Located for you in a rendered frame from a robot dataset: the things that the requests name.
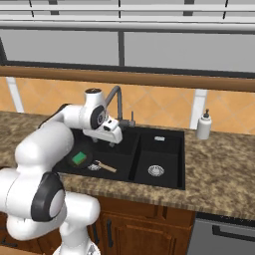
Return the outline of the green sponge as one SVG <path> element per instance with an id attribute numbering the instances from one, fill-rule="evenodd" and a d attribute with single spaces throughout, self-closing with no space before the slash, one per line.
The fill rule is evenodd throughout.
<path id="1" fill-rule="evenodd" d="M 75 165 L 80 165 L 87 159 L 87 156 L 83 152 L 77 153 L 75 156 L 72 157 L 72 162 Z"/>

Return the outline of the brown wooden drawer front panel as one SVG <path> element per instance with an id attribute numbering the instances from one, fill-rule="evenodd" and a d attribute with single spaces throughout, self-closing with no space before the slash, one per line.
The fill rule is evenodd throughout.
<path id="1" fill-rule="evenodd" d="M 194 211 L 167 206 L 159 206 L 103 196 L 98 196 L 98 200 L 101 204 L 102 210 L 115 213 L 145 217 L 158 216 L 160 219 L 164 220 L 180 219 L 183 220 L 185 224 L 187 224 L 189 220 L 193 220 L 195 216 Z"/>

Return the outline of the white soap dispenser bottle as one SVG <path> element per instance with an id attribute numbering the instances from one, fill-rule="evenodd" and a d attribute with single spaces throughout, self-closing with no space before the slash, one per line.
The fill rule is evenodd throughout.
<path id="1" fill-rule="evenodd" d="M 198 139 L 208 139 L 212 125 L 212 119 L 209 114 L 209 110 L 206 110 L 205 113 L 198 119 L 196 137 Z"/>

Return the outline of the black double sink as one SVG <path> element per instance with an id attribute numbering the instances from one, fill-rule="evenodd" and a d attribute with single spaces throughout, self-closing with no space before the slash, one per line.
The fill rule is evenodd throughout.
<path id="1" fill-rule="evenodd" d="M 55 172 L 185 189 L 183 131 L 127 127 L 123 132 L 123 140 L 114 147 L 110 147 L 104 140 L 93 142 L 79 129 L 73 128 L 72 133 L 75 139 L 72 150 L 87 146 L 93 150 L 94 159 L 114 167 L 117 171 L 110 172 L 102 168 L 97 171 L 78 169 L 70 166 L 65 156 L 54 166 Z M 160 165 L 164 174 L 160 177 L 151 176 L 147 171 L 151 165 Z"/>

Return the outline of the grey sink tap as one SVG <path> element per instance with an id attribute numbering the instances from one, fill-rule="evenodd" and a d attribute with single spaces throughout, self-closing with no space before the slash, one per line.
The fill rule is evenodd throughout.
<path id="1" fill-rule="evenodd" d="M 108 106 L 112 99 L 117 97 L 118 102 L 118 121 L 120 124 L 121 129 L 125 128 L 134 128 L 135 127 L 135 120 L 124 120 L 123 119 L 123 97 L 122 97 L 122 89 L 120 86 L 114 86 L 108 96 L 106 97 L 106 105 Z"/>

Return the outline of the white wall trim strip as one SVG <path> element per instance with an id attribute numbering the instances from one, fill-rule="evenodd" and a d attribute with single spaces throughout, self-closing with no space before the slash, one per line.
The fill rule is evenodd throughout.
<path id="1" fill-rule="evenodd" d="M 191 129 L 197 128 L 198 119 L 202 116 L 205 102 L 207 98 L 207 91 L 203 89 L 196 89 L 193 96 L 193 104 L 191 109 L 191 116 L 189 127 Z"/>
<path id="2" fill-rule="evenodd" d="M 23 103 L 21 100 L 21 96 L 20 96 L 17 84 L 16 84 L 16 79 L 14 77 L 7 77 L 6 82 L 7 82 L 8 89 L 10 91 L 10 95 L 14 103 L 16 112 L 24 113 L 24 107 L 23 107 Z"/>

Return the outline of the brown wooden cupboard door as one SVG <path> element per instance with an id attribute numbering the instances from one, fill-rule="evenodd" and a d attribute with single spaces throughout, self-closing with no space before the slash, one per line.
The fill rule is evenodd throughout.
<path id="1" fill-rule="evenodd" d="M 108 246 L 107 220 L 112 221 L 113 247 Z M 103 213 L 107 255 L 186 255 L 191 228 Z"/>
<path id="2" fill-rule="evenodd" d="M 102 255 L 98 245 L 95 244 L 95 239 L 91 242 L 87 255 Z"/>

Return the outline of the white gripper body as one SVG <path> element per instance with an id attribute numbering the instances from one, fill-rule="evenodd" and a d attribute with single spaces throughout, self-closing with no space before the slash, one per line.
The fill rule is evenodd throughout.
<path id="1" fill-rule="evenodd" d="M 119 127 L 116 127 L 113 131 L 84 129 L 83 134 L 113 143 L 120 143 L 123 140 L 122 130 Z"/>

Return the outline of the window with dark frame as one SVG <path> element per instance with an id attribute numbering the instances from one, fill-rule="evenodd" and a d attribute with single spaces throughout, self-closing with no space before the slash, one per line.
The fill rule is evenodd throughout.
<path id="1" fill-rule="evenodd" d="M 255 77 L 255 33 L 1 28 L 6 65 Z"/>

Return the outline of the white window blinds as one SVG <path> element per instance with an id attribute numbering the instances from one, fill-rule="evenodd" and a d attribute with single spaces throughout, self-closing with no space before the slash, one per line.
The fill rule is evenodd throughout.
<path id="1" fill-rule="evenodd" d="M 255 1 L 0 0 L 1 28 L 255 33 Z"/>

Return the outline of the grey dishwasher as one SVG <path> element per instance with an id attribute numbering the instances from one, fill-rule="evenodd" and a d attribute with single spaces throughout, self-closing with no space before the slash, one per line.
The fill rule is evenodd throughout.
<path id="1" fill-rule="evenodd" d="M 186 255 L 255 255 L 255 242 L 212 234 L 221 231 L 255 237 L 255 220 L 197 212 Z"/>

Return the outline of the brown wooden window sill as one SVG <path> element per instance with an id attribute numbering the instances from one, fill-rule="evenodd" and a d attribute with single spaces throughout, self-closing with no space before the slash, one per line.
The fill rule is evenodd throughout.
<path id="1" fill-rule="evenodd" d="M 255 79 L 0 66 L 0 77 L 255 93 Z"/>

